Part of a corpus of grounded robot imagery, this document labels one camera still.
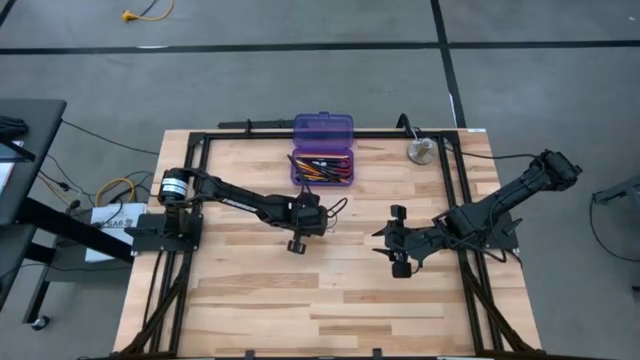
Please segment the black curved clamp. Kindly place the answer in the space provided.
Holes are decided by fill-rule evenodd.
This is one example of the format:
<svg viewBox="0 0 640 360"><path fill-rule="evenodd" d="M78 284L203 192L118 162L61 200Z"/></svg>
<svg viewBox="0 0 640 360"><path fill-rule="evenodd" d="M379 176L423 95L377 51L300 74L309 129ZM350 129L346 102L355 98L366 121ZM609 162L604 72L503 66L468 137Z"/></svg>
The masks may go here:
<svg viewBox="0 0 640 360"><path fill-rule="evenodd" d="M405 113L401 113L396 123L397 129L402 129L405 136L408 138L415 138L416 133L412 126L409 117Z"/></svg>

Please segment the red-handled scissors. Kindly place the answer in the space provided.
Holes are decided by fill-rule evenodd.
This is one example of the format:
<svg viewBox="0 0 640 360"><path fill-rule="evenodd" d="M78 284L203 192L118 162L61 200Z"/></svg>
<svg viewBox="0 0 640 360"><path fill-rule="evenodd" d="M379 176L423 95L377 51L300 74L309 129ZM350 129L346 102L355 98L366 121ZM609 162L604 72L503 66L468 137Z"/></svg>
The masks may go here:
<svg viewBox="0 0 640 360"><path fill-rule="evenodd" d="M312 159L310 165L327 177L347 179L352 174L350 163L346 159Z"/></svg>

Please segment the silver metal cylinder weight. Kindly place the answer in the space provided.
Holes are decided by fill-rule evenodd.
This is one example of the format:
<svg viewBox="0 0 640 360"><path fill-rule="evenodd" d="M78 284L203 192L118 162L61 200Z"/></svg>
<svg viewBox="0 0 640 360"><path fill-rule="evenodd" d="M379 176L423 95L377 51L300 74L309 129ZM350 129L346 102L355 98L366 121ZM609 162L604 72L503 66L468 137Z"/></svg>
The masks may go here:
<svg viewBox="0 0 640 360"><path fill-rule="evenodd" d="M414 139L407 149L407 155L411 162L418 165L428 165L433 161L435 143L429 138Z"/></svg>

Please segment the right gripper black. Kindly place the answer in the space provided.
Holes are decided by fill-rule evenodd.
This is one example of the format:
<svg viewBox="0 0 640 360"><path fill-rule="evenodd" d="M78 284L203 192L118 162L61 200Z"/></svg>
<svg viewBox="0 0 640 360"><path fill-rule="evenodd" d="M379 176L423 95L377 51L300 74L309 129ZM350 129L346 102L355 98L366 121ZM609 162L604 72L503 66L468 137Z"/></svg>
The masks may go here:
<svg viewBox="0 0 640 360"><path fill-rule="evenodd" d="M391 206L391 216L392 220L372 234L372 237L387 237L387 249L374 248L373 251L392 262L394 278L410 278L422 269L428 256L443 248L443 233L436 227L406 227L407 210L401 205Z"/></svg>

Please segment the black flat bar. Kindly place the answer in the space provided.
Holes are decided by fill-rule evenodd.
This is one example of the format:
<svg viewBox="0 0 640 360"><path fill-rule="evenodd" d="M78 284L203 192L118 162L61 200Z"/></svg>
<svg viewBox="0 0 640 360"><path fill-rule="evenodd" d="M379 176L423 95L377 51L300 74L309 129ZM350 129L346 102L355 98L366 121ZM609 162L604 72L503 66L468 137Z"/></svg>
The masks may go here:
<svg viewBox="0 0 640 360"><path fill-rule="evenodd" d="M217 127L219 129L245 129L246 120L220 122L217 125ZM251 121L253 124L252 129L279 129L279 128L290 129L294 127L294 121L292 119L251 120Z"/></svg>

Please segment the black cloth bundle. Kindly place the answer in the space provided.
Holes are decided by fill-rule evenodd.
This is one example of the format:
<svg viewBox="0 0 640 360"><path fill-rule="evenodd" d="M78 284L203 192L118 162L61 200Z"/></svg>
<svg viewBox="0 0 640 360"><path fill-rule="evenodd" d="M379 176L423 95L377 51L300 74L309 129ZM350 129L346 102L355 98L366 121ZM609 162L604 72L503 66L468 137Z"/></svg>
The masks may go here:
<svg viewBox="0 0 640 360"><path fill-rule="evenodd" d="M19 140L28 132L29 126L24 120L0 115L0 142Z"/></svg>

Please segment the purple plastic pencil box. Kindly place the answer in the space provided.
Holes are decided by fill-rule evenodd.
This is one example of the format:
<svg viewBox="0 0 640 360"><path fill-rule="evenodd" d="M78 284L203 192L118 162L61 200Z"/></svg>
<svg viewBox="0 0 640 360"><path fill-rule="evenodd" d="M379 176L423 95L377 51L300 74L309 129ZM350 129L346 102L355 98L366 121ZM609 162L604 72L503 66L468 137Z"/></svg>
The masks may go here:
<svg viewBox="0 0 640 360"><path fill-rule="evenodd" d="M350 163L351 176L346 182L315 182L304 181L309 186L333 186L348 187L354 180L354 153L351 147L354 144L353 118L345 114L332 114L319 112L316 114L299 114L294 119L293 145L291 153L296 160L301 160L310 165L312 159L299 159L299 154L332 154L348 155L346 159ZM300 185L290 167L290 179L295 185Z"/></svg>

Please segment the black desk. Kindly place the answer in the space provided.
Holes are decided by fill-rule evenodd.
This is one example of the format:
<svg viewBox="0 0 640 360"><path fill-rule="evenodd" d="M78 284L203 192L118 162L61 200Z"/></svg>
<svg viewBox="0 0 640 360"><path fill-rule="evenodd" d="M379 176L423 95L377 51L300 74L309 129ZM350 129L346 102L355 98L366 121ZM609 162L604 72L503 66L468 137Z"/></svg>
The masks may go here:
<svg viewBox="0 0 640 360"><path fill-rule="evenodd" d="M24 120L29 132L19 140L35 155L33 162L15 163L8 179L0 182L0 310L21 268L41 265L44 272L29 299L23 318L35 331L50 318L40 312L49 285L84 272L102 272L105 265L85 266L82 249L94 250L122 263L133 262L131 246L29 196L46 155L62 123L63 100L0 99L0 115Z"/></svg>

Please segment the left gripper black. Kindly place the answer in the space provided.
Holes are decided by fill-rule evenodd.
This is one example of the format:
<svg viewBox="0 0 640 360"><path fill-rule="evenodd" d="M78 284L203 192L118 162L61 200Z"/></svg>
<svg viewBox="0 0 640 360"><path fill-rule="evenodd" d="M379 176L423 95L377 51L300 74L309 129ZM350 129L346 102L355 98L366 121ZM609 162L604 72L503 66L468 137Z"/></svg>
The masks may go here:
<svg viewBox="0 0 640 360"><path fill-rule="evenodd" d="M283 215L280 227L294 233L287 244L287 250L295 254L304 254L306 245L303 237L323 236L327 229L327 209L319 204L320 196L303 192L297 197L280 196Z"/></svg>

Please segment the white printed paper sheet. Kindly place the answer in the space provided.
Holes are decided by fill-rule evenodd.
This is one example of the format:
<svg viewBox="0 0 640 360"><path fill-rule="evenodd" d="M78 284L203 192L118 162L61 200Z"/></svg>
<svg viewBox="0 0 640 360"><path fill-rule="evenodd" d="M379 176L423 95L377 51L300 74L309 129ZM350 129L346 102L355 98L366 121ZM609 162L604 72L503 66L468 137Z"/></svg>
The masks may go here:
<svg viewBox="0 0 640 360"><path fill-rule="evenodd" d="M146 212L147 205L144 203L110 204L93 209L90 224L121 242L131 245L133 237L125 232L125 228L136 227L139 216Z"/></svg>

